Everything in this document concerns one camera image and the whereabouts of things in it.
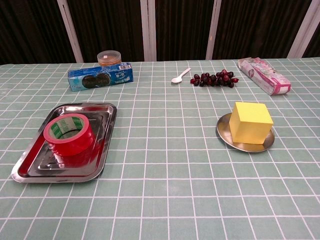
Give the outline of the pink floral carton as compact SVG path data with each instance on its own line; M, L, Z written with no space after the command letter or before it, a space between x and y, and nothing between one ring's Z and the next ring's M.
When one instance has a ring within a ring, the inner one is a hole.
M238 67L269 96L287 94L291 90L291 82L259 57L239 59Z

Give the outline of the rectangular steel tray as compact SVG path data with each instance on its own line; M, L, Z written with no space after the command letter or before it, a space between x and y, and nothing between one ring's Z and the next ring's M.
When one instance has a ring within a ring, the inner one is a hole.
M85 115L94 134L93 143L73 156L53 153L43 135L50 121L65 114ZM68 103L54 108L13 167L12 179L20 183L81 183L94 179L105 166L116 115L117 108L111 103Z

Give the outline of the green checked tablecloth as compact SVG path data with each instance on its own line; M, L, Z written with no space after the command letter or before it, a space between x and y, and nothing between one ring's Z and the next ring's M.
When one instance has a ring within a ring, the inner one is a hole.
M291 90L270 96L236 60L134 62L134 81L72 92L86 63L0 65L0 240L320 240L320 57L269 59ZM172 83L184 70L182 82ZM226 69L227 86L194 86ZM49 112L117 107L103 172L84 183L24 184L13 166ZM218 119L263 103L274 144L226 145Z

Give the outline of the yellow foam cube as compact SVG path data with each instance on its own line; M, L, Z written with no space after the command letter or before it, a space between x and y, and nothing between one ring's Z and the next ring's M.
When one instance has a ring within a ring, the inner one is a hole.
M229 119L234 143L263 144L273 125L263 103L236 102Z

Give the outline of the dark red grape bunch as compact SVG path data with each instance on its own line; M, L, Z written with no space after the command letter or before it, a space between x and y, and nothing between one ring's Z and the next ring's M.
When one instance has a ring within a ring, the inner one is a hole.
M209 87L229 87L233 88L239 79L235 77L233 71L223 69L215 74L209 72L202 73L201 75L195 74L189 81L194 86L209 86Z

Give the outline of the round steel plate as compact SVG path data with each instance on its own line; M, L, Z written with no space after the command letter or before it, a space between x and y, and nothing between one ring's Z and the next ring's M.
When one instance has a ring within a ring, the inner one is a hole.
M229 126L231 113L227 113L219 118L216 124L216 134L230 147L247 153L260 153L268 150L275 141L275 135L271 129L263 144L249 144L233 142Z

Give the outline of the clear jar with orange contents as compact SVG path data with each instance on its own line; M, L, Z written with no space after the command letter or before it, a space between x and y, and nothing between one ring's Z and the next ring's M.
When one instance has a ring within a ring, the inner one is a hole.
M116 50L105 50L97 54L98 64L102 67L120 64L121 53Z

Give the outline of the blue cookie box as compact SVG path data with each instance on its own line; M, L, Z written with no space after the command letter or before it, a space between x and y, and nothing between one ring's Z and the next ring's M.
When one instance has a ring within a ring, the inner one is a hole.
M125 84L133 81L133 68L129 62L70 70L68 72L68 82L72 92Z

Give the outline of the white plastic spoon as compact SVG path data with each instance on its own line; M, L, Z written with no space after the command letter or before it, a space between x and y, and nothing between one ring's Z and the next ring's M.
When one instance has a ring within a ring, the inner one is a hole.
M172 83L174 84L178 84L178 83L181 83L182 82L182 77L187 74L189 71L191 70L191 68L187 68L186 70L184 70L179 76L173 78L171 80Z

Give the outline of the white frame post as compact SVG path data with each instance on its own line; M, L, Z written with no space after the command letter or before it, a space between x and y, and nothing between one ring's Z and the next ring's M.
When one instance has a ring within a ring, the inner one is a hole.
M143 54L146 62L157 60L156 1L140 0Z
M222 0L214 0L214 3L213 3L206 55L205 55L206 60L211 60L213 57L215 39L216 39L220 10L221 10L221 3L222 3Z
M71 12L68 6L68 1L67 0L56 0L56 1L62 16L62 20L68 35L68 39L72 48L74 58L77 63L84 63L77 33L75 30Z
M318 25L320 24L320 0L312 0L295 36L287 58L302 58Z

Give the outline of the black pleated curtain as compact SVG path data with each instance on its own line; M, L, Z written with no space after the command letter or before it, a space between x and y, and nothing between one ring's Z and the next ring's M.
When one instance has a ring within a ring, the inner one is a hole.
M212 60L287 58L312 0L221 0ZM144 60L140 0L67 0L84 63ZM205 60L214 0L155 0L157 61ZM320 24L303 58L320 57ZM0 65L76 63L57 0L0 0Z

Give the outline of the red tape roll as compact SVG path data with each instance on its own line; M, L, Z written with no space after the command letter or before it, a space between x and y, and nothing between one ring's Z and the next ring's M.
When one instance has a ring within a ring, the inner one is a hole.
M82 153L95 140L89 119L79 113L63 114L51 120L43 136L51 151L63 157Z

